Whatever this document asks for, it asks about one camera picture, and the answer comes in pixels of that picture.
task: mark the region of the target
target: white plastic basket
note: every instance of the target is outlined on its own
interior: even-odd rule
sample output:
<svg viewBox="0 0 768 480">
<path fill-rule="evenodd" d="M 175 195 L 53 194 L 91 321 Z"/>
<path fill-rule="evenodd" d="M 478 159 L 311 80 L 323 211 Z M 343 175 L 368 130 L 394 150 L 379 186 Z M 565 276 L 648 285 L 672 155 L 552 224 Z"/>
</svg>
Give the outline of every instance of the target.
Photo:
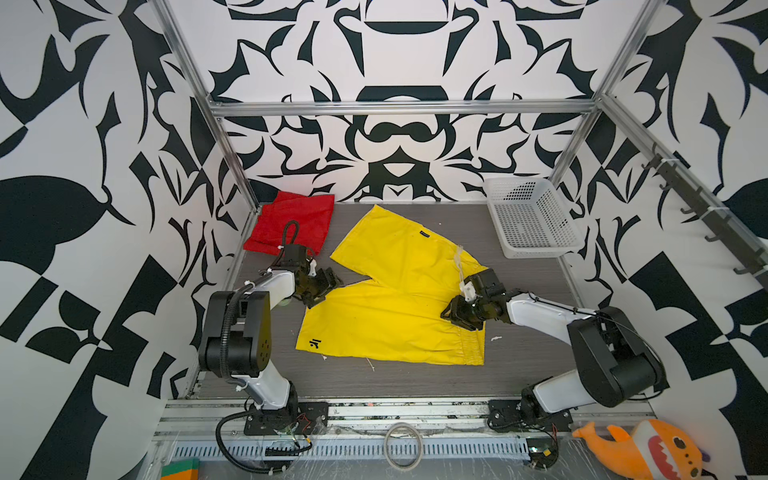
<svg viewBox="0 0 768 480">
<path fill-rule="evenodd" d="M 584 246 L 560 194 L 546 178 L 489 178 L 483 188 L 505 257 L 559 257 Z"/>
</svg>

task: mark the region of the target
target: red cloth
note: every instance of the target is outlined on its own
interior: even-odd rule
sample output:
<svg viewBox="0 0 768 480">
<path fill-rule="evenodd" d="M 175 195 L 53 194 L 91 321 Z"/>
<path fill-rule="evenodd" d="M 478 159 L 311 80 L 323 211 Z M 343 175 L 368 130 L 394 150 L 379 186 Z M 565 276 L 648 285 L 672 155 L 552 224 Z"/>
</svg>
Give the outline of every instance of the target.
<svg viewBox="0 0 768 480">
<path fill-rule="evenodd" d="M 283 240 L 283 230 L 291 220 L 299 222 L 299 236 L 294 243 L 311 248 L 320 253 L 328 235 L 328 228 L 333 215 L 333 195 L 304 197 L 290 192 L 279 192 L 271 205 L 261 209 L 261 215 L 250 238 L 243 245 L 245 250 L 264 252 L 272 255 L 280 253 L 277 247 Z M 293 227 L 289 227 L 287 241 L 293 237 Z"/>
</svg>

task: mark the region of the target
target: patterned wallpaper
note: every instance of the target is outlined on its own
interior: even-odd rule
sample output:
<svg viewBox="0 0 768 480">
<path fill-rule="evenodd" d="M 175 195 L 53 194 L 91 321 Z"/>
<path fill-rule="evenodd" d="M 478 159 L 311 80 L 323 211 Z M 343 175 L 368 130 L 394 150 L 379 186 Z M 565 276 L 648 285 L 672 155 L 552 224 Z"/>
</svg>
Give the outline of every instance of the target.
<svg viewBox="0 0 768 480">
<path fill-rule="evenodd" d="M 215 101 L 590 98 L 636 0 L 171 0 Z M 228 118 L 261 200 L 484 200 L 549 175 L 577 114 Z"/>
<path fill-rule="evenodd" d="M 670 0 L 617 89 L 667 149 L 765 238 L 768 5 Z M 768 475 L 768 293 L 602 116 L 561 191 L 586 246 L 566 255 L 586 304 L 613 305 L 660 353 L 651 400 L 710 454 L 705 475 Z"/>
<path fill-rule="evenodd" d="M 0 7 L 3 478 L 134 478 L 248 207 L 145 0 Z"/>
</svg>

